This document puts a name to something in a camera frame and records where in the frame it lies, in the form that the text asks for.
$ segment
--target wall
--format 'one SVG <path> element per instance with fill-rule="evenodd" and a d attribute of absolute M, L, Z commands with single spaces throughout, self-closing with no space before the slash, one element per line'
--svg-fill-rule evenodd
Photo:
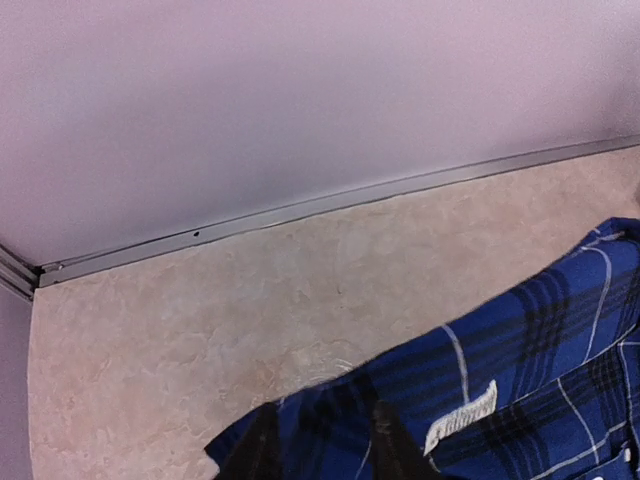
<path fill-rule="evenodd" d="M 1 8 L 0 242 L 36 264 L 640 133 L 633 0 Z"/>
<path fill-rule="evenodd" d="M 0 288 L 0 470 L 29 480 L 27 352 L 31 305 Z"/>

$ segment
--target corner trim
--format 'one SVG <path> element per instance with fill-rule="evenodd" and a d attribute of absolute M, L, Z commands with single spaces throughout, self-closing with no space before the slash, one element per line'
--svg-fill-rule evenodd
<path fill-rule="evenodd" d="M 406 193 L 464 182 L 513 170 L 545 165 L 561 160 L 594 155 L 640 145 L 640 135 L 541 150 L 498 158 L 432 173 L 425 173 L 314 198 L 273 210 L 205 225 L 185 232 L 156 238 L 124 248 L 61 260 L 42 266 L 40 287 L 47 287 L 110 268 L 220 240 L 231 235 L 293 222 L 312 215 L 375 202 Z"/>

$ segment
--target blue plaid shirt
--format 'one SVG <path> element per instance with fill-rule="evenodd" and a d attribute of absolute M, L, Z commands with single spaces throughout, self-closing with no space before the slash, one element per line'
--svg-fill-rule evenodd
<path fill-rule="evenodd" d="M 639 302 L 640 221 L 614 218 L 475 311 L 281 399 L 284 477 L 370 479 L 384 400 L 445 476 L 640 478 Z M 206 452 L 224 463 L 254 417 Z"/>

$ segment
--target beige countertop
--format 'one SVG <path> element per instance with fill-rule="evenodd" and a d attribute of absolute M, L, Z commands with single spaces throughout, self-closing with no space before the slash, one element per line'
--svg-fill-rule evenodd
<path fill-rule="evenodd" d="M 640 148 L 358 206 L 39 290 L 35 480 L 210 479 L 204 445 L 640 217 Z"/>

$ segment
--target shirt label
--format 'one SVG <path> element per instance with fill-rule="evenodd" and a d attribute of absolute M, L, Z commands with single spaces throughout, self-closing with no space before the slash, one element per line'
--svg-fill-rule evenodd
<path fill-rule="evenodd" d="M 424 454 L 433 450 L 443 438 L 459 432 L 473 422 L 487 417 L 496 411 L 498 401 L 498 386 L 491 380 L 489 388 L 473 402 L 456 408 L 453 412 L 439 418 L 429 428 L 424 443 Z"/>

